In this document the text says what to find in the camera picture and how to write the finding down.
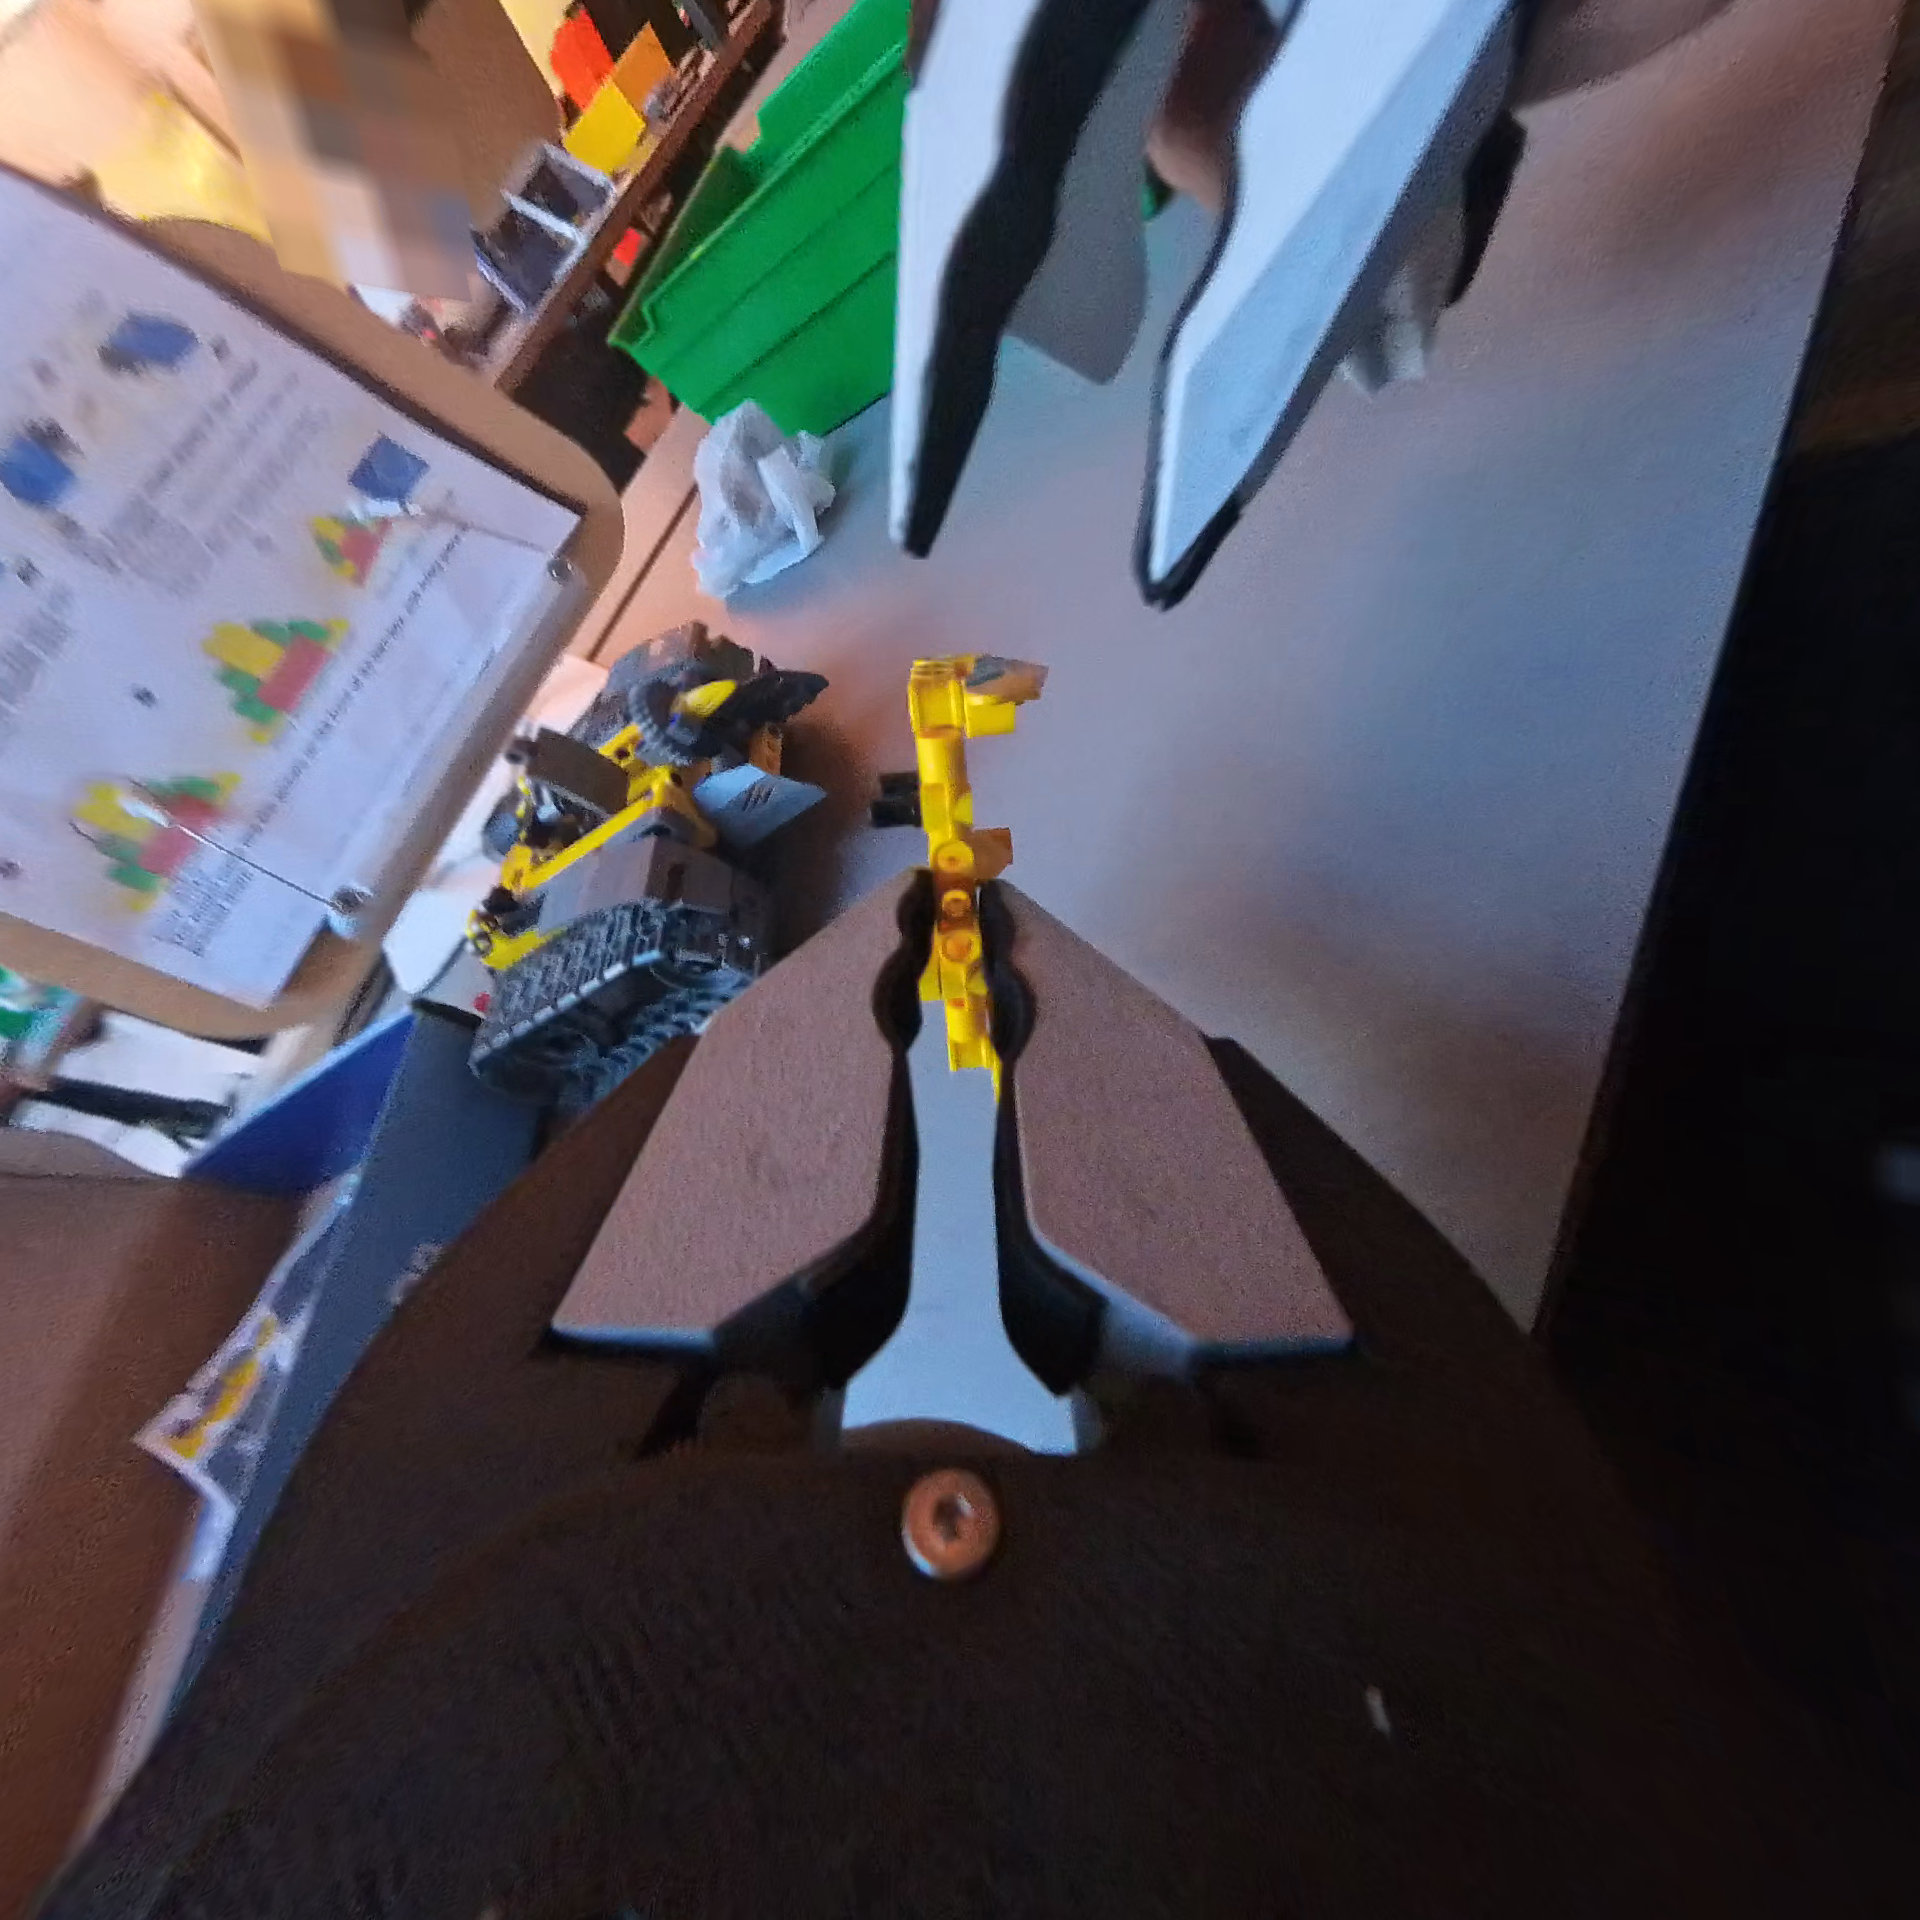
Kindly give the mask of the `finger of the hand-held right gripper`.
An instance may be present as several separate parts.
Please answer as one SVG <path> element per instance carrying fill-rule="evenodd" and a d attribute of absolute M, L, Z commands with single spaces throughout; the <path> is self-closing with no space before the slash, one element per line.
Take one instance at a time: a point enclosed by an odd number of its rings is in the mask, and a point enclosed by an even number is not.
<path fill-rule="evenodd" d="M 1231 133 L 1212 252 L 1159 350 L 1136 579 L 1176 605 L 1503 124 L 1522 4 L 1308 3 Z"/>
<path fill-rule="evenodd" d="M 928 556 L 1047 247 L 1074 133 L 1147 3 L 942 3 L 909 15 L 891 537 Z"/>

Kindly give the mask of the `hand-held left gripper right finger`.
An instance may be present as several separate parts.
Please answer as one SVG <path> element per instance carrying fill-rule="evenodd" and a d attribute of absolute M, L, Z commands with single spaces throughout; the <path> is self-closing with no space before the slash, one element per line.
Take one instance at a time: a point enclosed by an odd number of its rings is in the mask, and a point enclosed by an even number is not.
<path fill-rule="evenodd" d="M 999 1316 L 1047 1392 L 1352 1344 L 1210 1039 L 1007 879 L 991 1039 Z"/>

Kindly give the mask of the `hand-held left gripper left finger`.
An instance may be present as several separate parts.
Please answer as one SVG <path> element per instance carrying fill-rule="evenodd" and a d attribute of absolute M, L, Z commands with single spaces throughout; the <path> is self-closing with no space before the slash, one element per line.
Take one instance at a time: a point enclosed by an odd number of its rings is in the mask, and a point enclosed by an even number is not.
<path fill-rule="evenodd" d="M 839 1389 L 906 1313 L 922 872 L 874 888 L 698 1037 L 555 1316 L 572 1344 Z"/>

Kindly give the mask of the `yellow grey toy brick excavator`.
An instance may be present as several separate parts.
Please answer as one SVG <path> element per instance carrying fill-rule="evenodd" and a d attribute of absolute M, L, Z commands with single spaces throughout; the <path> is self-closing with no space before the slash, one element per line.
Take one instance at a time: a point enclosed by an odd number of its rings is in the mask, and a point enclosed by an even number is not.
<path fill-rule="evenodd" d="M 783 772 L 783 732 L 826 691 L 687 621 L 613 660 L 568 727 L 514 740 L 463 934 L 486 974 L 482 1086 L 584 1113 L 766 971 L 774 903 L 751 856 L 822 797 Z"/>

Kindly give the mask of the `yellow striped toy brick assembly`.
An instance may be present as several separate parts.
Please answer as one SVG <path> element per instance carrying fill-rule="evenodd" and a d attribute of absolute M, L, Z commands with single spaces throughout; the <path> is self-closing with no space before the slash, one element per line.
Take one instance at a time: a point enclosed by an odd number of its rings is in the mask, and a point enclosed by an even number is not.
<path fill-rule="evenodd" d="M 1021 705 L 1042 696 L 1047 667 L 1013 656 L 934 656 L 909 665 L 906 712 L 915 768 L 883 775 L 870 803 L 875 827 L 926 836 L 931 934 L 918 965 L 918 996 L 944 1012 L 952 1071 L 984 1071 L 1000 1086 L 991 1037 L 991 990 L 978 896 L 1013 862 L 1013 833 L 976 823 L 968 740 L 1016 732 Z"/>

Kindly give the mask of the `person's right hand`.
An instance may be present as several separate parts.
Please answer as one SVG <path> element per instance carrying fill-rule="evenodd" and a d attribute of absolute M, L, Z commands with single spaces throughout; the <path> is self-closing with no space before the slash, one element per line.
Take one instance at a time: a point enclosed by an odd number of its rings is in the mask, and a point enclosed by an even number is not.
<path fill-rule="evenodd" d="M 1147 161 L 1167 191 L 1220 214 L 1229 195 L 1231 133 L 1243 83 L 1261 55 L 1261 33 L 1229 6 L 1198 6 L 1189 15 Z"/>

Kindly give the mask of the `green plastic bin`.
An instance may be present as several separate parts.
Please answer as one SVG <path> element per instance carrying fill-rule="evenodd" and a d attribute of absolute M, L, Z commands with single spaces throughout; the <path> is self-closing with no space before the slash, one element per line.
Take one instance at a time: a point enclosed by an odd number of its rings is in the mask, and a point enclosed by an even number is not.
<path fill-rule="evenodd" d="M 703 421 L 822 436 L 893 384 L 907 3 L 858 3 L 718 148 L 607 345 Z"/>

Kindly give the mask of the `long dark wooden workbench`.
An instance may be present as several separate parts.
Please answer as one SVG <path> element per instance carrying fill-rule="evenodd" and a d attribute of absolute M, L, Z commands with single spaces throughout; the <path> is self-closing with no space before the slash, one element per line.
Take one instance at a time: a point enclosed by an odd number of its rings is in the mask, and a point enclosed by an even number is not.
<path fill-rule="evenodd" d="M 636 270 L 614 276 L 613 261 L 624 236 L 652 232 L 645 254 L 660 249 L 706 161 L 723 142 L 735 107 L 758 80 L 782 40 L 783 4 L 730 6 L 726 40 L 699 53 L 679 84 L 672 112 L 656 135 L 640 139 L 645 152 L 620 167 L 567 240 L 559 265 L 535 303 L 514 308 L 494 297 L 498 319 L 482 332 L 482 348 L 471 367 L 503 393 L 518 389 L 536 367 L 549 345 L 567 332 L 594 295 L 624 297 Z"/>

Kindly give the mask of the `crumpled white plastic wrap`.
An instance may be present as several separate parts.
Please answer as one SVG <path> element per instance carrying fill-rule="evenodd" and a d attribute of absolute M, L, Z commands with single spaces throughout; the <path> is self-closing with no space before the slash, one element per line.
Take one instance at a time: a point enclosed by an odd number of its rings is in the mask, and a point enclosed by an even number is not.
<path fill-rule="evenodd" d="M 708 424 L 690 468 L 699 497 L 693 568 L 712 601 L 773 580 L 826 541 L 831 449 L 812 432 L 787 433 L 755 400 Z"/>

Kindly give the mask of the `yellow black sticker leaflet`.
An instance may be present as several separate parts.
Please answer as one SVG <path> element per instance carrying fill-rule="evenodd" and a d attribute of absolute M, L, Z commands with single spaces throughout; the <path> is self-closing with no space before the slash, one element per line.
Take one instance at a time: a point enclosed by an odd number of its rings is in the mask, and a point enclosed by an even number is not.
<path fill-rule="evenodd" d="M 255 1487 L 278 1404 L 314 1325 L 334 1243 L 360 1174 L 314 1190 L 300 1232 L 213 1355 L 135 1432 L 135 1447 L 181 1478 L 196 1511 L 184 1579 L 213 1579 Z"/>

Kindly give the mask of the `brown cardboard box grey flap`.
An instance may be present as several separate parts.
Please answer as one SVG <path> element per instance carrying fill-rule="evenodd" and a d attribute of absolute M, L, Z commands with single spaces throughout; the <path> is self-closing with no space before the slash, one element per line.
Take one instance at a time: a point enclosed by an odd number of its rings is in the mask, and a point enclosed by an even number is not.
<path fill-rule="evenodd" d="M 472 1077 L 471 1041 L 444 1009 L 373 1025 L 176 1177 L 4 1131 L 4 1916 L 99 1806 L 202 1521 L 202 1493 L 136 1432 L 291 1263 L 310 1313 L 237 1505 L 246 1552 L 373 1334 L 535 1155 L 536 1110 Z"/>

